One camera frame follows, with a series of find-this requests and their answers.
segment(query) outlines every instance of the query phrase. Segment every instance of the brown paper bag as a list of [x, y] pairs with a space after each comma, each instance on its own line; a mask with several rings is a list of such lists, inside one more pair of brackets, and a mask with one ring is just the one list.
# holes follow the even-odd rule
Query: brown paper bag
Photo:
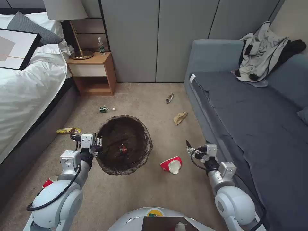
[[182, 113], [177, 114], [177, 116], [173, 118], [175, 125], [178, 125], [179, 123], [181, 123], [182, 120], [187, 116], [187, 114], [188, 114], [187, 112], [182, 112]]

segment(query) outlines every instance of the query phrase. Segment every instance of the bed frame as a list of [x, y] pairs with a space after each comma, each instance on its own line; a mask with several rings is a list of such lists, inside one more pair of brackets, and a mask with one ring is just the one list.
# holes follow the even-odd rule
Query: bed frame
[[[45, 12], [45, 9], [0, 9], [0, 14], [22, 14]], [[74, 46], [74, 35], [68, 21], [62, 23], [65, 40]], [[56, 130], [63, 128], [79, 98], [72, 78], [67, 79], [56, 97], [25, 134], [22, 140], [0, 164], [0, 205], [4, 205], [18, 186], [22, 173], [41, 156], [45, 148], [57, 136]]]

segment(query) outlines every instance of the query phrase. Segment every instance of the water bottle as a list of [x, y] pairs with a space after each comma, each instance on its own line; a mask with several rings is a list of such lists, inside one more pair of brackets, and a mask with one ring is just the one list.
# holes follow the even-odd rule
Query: water bottle
[[102, 42], [102, 39], [101, 37], [97, 37], [97, 40], [98, 40], [98, 48], [99, 48], [99, 52], [101, 55], [105, 55], [105, 47], [103, 45], [103, 42]]

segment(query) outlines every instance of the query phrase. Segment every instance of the white duvet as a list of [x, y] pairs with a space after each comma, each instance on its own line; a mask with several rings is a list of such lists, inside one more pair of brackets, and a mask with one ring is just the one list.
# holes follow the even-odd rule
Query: white duvet
[[62, 87], [68, 52], [48, 44], [35, 50], [25, 70], [0, 69], [0, 163]]

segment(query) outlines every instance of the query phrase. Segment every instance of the picture frame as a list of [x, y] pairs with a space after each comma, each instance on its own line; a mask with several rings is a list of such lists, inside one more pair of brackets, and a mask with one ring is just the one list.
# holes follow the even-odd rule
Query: picture frame
[[24, 70], [41, 38], [37, 33], [0, 29], [0, 68]]

